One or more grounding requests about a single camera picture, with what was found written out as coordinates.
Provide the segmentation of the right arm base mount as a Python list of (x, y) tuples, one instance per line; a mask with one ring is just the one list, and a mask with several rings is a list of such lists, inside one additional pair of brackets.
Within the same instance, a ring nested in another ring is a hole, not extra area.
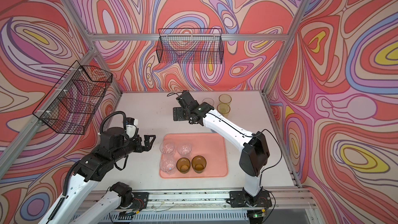
[(270, 193), (266, 190), (260, 190), (256, 196), (252, 196), (245, 190), (236, 190), (229, 192), (227, 204), (232, 208), (238, 207), (263, 207), (268, 209), (273, 206)]

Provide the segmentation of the olive glass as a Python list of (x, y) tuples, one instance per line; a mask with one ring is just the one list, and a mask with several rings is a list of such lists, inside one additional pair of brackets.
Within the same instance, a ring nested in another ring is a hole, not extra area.
[(207, 161), (203, 156), (195, 156), (191, 160), (191, 167), (196, 173), (202, 173), (207, 166)]

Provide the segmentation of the brown glass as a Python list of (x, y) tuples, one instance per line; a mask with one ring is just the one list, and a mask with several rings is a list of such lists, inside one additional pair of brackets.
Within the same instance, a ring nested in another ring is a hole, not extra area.
[(182, 157), (177, 160), (176, 168), (180, 173), (186, 174), (191, 168), (191, 162), (188, 158)]

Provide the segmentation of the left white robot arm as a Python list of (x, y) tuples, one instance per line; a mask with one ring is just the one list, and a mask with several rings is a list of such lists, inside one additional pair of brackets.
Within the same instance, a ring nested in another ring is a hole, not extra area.
[(112, 127), (99, 132), (100, 143), (68, 170), (61, 195), (40, 220), (41, 224), (97, 224), (117, 208), (145, 208), (142, 199), (134, 196), (132, 188), (116, 182), (106, 194), (79, 218), (72, 217), (90, 192), (113, 169), (121, 170), (117, 162), (127, 160), (133, 152), (150, 151), (155, 135), (140, 137), (134, 125)]

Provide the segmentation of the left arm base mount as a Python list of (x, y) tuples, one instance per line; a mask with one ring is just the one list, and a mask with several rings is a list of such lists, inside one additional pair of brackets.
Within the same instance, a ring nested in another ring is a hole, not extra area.
[(133, 191), (118, 198), (121, 199), (121, 202), (116, 207), (116, 209), (131, 209), (132, 211), (142, 211), (147, 207), (149, 193)]

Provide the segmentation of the pink plastic tray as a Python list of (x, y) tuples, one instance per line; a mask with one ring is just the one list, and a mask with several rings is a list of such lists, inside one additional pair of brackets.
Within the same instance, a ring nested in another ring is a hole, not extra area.
[(175, 143), (174, 157), (177, 160), (181, 158), (177, 152), (177, 147), (181, 143), (189, 143), (192, 145), (192, 155), (188, 158), (191, 162), (195, 156), (203, 156), (207, 161), (206, 169), (202, 173), (196, 173), (191, 167), (186, 174), (180, 173), (177, 168), (173, 174), (161, 172), (160, 176), (164, 179), (170, 178), (199, 178), (199, 177), (225, 177), (228, 175), (228, 163), (225, 141), (222, 136), (216, 133), (179, 133), (167, 134), (164, 142)]

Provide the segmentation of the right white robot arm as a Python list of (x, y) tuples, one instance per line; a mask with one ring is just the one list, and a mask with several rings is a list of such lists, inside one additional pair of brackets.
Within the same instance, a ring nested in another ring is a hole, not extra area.
[(212, 105), (198, 103), (188, 90), (176, 93), (179, 107), (173, 108), (174, 121), (200, 124), (215, 131), (240, 152), (239, 166), (245, 173), (245, 185), (240, 191), (247, 206), (256, 206), (261, 198), (261, 169), (270, 157), (262, 131), (252, 133), (228, 120)]

